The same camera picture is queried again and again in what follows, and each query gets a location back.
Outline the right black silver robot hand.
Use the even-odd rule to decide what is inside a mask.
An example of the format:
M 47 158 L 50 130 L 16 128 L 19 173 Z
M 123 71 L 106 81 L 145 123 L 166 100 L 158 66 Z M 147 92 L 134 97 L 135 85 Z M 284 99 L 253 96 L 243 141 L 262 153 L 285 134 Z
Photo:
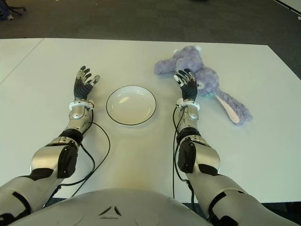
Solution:
M 189 69 L 179 70 L 173 78 L 182 91 L 183 100 L 195 101 L 198 85 L 193 73 Z

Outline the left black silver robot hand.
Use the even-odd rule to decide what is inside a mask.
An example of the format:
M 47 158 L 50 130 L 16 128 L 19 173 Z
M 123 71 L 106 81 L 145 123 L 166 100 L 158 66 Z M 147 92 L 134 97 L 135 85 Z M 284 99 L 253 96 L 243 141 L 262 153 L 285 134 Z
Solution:
M 77 72 L 73 94 L 74 100 L 87 100 L 89 93 L 92 91 L 93 87 L 100 80 L 100 75 L 92 76 L 90 69 L 85 65 L 82 66 Z

